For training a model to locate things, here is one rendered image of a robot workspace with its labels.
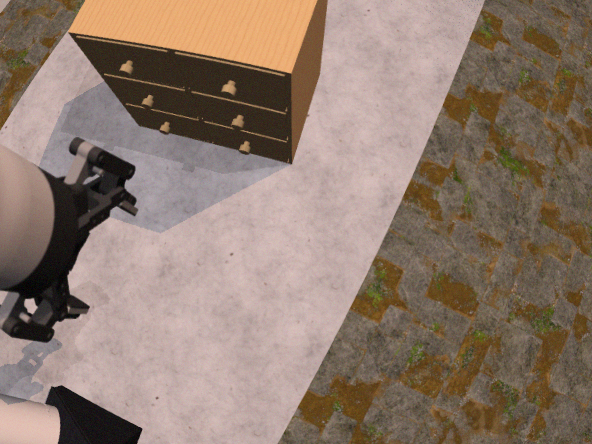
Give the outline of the brown wooden drawer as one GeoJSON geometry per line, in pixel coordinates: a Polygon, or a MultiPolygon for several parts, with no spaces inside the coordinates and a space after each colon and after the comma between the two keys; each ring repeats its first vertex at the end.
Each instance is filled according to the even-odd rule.
{"type": "Polygon", "coordinates": [[[123,102],[141,105],[149,110],[156,108],[198,117],[184,89],[109,74],[104,74],[104,76],[123,102]]]}
{"type": "Polygon", "coordinates": [[[198,119],[154,109],[149,110],[127,103],[126,105],[142,126],[158,129],[159,132],[165,135],[169,135],[169,132],[171,132],[209,141],[198,119]]]}
{"type": "Polygon", "coordinates": [[[213,143],[288,162],[288,142],[204,121],[213,143]],[[241,145],[243,144],[243,145],[241,145]],[[250,147],[251,148],[250,148],[250,147]],[[251,151],[250,151],[251,150],[251,151]]]}
{"type": "Polygon", "coordinates": [[[184,87],[168,50],[82,36],[76,38],[101,72],[184,87]]]}
{"type": "Polygon", "coordinates": [[[175,56],[192,90],[286,111],[284,74],[179,52],[175,56]]]}
{"type": "Polygon", "coordinates": [[[191,92],[204,120],[287,140],[287,113],[191,92]],[[235,119],[236,118],[236,119],[235,119]]]}

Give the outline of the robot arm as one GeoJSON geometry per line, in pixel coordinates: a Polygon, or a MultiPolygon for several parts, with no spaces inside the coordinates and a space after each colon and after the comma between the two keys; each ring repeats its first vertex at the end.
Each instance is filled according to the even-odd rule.
{"type": "MultiPolygon", "coordinates": [[[[0,144],[0,289],[23,281],[50,242],[54,202],[33,163],[0,144]]],[[[0,444],[58,444],[55,406],[0,394],[0,444]]]]}

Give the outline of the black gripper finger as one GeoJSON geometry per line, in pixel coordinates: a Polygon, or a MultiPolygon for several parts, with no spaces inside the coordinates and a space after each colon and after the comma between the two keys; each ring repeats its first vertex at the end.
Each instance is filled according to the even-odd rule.
{"type": "Polygon", "coordinates": [[[19,293],[8,292],[0,305],[0,329],[12,338],[48,343],[54,336],[52,327],[57,321],[87,314],[90,306],[70,295],[68,275],[69,265],[51,283],[52,288],[34,298],[37,309],[33,314],[28,312],[19,293]]]}
{"type": "Polygon", "coordinates": [[[81,183],[85,186],[90,210],[78,218],[77,243],[85,239],[89,231],[108,219],[110,210],[116,206],[136,216],[136,197],[125,189],[126,180],[130,180],[135,173],[135,165],[79,137],[71,141],[69,152],[75,159],[64,182],[81,183]],[[96,174],[100,177],[83,184],[87,178],[96,174]]]}

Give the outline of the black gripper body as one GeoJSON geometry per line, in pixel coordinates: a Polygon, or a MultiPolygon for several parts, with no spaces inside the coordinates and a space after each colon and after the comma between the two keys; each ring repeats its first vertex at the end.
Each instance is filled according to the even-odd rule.
{"type": "Polygon", "coordinates": [[[64,182],[66,176],[56,178],[40,167],[38,168],[49,183],[54,202],[54,223],[50,242],[40,263],[30,275],[12,287],[0,289],[0,291],[19,293],[24,299],[35,298],[51,287],[50,283],[62,274],[67,263],[69,271],[72,271],[78,254],[90,235],[88,233],[87,238],[77,243],[78,218],[89,212],[87,191],[84,185],[81,183],[67,184],[64,182]],[[75,243],[77,243],[76,246],[75,243]],[[69,259],[71,260],[69,261],[69,259]],[[44,288],[45,286],[46,288],[44,288]],[[41,290],[37,291],[38,289],[41,290]]]}

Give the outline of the brown wooden chest of drawers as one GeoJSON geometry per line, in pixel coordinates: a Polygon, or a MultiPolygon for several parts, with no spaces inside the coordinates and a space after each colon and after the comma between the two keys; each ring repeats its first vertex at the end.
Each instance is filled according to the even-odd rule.
{"type": "Polygon", "coordinates": [[[145,126],[126,103],[142,106],[123,102],[104,74],[124,76],[101,72],[76,36],[168,50],[184,87],[124,78],[186,90],[197,118],[152,109],[198,119],[209,141],[169,133],[211,144],[215,143],[204,121],[231,126],[204,120],[191,92],[229,98],[190,89],[175,52],[286,75],[286,111],[229,100],[287,113],[287,140],[243,130],[287,141],[288,162],[250,154],[292,164],[320,76],[327,3],[328,0],[85,0],[68,33],[141,127],[145,126]]]}

